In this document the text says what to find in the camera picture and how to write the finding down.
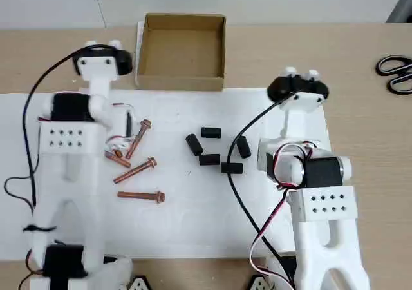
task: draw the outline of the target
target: copper screw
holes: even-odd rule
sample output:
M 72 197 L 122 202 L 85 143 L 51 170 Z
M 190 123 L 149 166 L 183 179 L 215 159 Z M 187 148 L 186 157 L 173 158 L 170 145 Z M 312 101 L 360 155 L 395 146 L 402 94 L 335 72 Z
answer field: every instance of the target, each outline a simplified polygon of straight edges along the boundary
M 118 157 L 118 158 L 122 158 L 123 157 L 123 154 L 122 154 L 122 152 L 120 151 L 120 150 L 117 150 L 117 149 L 112 149 L 113 150 L 113 153 L 115 153 L 115 155 L 116 155 L 116 157 Z
M 157 166 L 157 162 L 155 158 L 149 157 L 145 163 L 131 169 L 130 171 L 124 174 L 121 174 L 121 176 L 113 179 L 113 182 L 115 182 L 115 184 L 118 184 L 119 182 L 122 182 L 123 180 L 128 179 L 129 177 L 132 177 L 133 175 L 136 175 L 137 173 L 141 171 L 144 171 L 145 169 L 154 168 L 155 166 Z
M 147 119 L 144 119 L 140 122 L 139 133 L 137 133 L 135 139 L 131 143 L 129 150 L 126 153 L 126 159 L 131 158 L 132 154 L 135 152 L 137 146 L 139 145 L 140 140 L 142 140 L 144 133 L 146 132 L 147 129 L 150 129 L 151 126 L 152 126 L 152 123 Z
M 124 160 L 124 159 L 121 159 L 121 158 L 117 157 L 116 155 L 114 155 L 114 154 L 112 154 L 112 153 L 110 153 L 110 152 L 108 152 L 108 151 L 105 151 L 105 152 L 104 152 L 104 156 L 105 156 L 107 159 L 110 159 L 110 160 L 112 160 L 112 161 L 115 161 L 116 163 L 119 163 L 119 164 L 122 165 L 122 166 L 125 166 L 125 167 L 127 167 L 127 168 L 130 168 L 130 167 L 131 167 L 131 164 L 130 164 L 129 161 L 126 161 L 126 160 Z
M 142 200 L 154 200 L 157 204 L 165 202 L 165 194 L 157 191 L 156 193 L 143 193 L 143 192 L 124 192 L 119 191 L 117 193 L 119 198 L 139 198 Z

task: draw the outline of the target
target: bolt head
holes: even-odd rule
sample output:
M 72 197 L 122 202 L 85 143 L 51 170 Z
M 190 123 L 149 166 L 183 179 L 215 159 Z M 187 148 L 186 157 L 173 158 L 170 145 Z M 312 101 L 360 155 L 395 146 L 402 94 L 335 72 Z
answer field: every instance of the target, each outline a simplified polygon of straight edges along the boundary
M 147 159 L 147 161 L 149 162 L 149 164 L 150 164 L 150 166 L 151 166 L 152 168 L 154 168 L 155 166 L 157 166 L 157 161 L 155 160 L 155 158 L 149 157 L 149 158 Z
M 156 202 L 158 204 L 165 202 L 165 194 L 163 192 L 160 192 L 160 191 L 156 192 Z
M 147 128 L 147 129 L 152 128 L 152 122 L 151 122 L 149 119 L 144 119 L 144 120 L 142 120 L 142 121 L 140 122 L 140 125 L 141 125 L 143 128 Z

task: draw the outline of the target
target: wooden table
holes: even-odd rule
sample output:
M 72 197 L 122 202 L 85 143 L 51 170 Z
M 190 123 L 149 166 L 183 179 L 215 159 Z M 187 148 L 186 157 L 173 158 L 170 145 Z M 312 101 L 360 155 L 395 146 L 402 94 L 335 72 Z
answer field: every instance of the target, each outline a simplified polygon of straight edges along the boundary
M 332 147 L 351 157 L 359 200 L 359 235 L 372 289 L 405 289 L 412 268 L 412 97 L 392 95 L 373 66 L 384 55 L 412 55 L 410 24 L 229 26 L 226 87 L 266 87 L 285 67 L 319 70 L 330 87 L 325 105 Z M 2 31 L 0 93 L 26 93 L 63 55 L 96 39 L 120 39 L 134 52 L 136 29 Z M 41 92 L 82 85 L 70 64 Z M 124 77 L 114 88 L 134 88 Z M 246 260 L 139 260 L 136 272 L 153 289 L 243 289 L 253 273 Z M 0 264 L 2 288 L 15 289 L 21 262 Z

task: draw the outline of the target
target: open cardboard box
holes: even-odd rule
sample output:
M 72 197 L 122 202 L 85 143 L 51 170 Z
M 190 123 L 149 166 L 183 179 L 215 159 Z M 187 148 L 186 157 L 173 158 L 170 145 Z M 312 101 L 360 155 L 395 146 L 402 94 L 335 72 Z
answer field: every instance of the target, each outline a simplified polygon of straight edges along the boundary
M 222 90 L 225 17 L 146 14 L 138 87 L 146 90 Z

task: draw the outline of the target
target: scissors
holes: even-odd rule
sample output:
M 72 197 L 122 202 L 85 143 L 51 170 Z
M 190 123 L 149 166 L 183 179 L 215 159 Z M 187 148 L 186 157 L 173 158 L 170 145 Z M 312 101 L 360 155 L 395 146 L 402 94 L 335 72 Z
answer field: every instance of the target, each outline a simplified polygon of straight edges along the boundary
M 388 61 L 401 63 L 401 66 L 396 66 L 392 69 L 385 69 L 384 64 Z M 410 95 L 412 94 L 412 83 L 409 89 L 400 89 L 396 85 L 400 82 L 406 82 L 412 79 L 412 59 L 401 55 L 390 55 L 382 58 L 375 66 L 375 71 L 380 76 L 398 75 L 390 79 L 386 88 L 395 95 Z

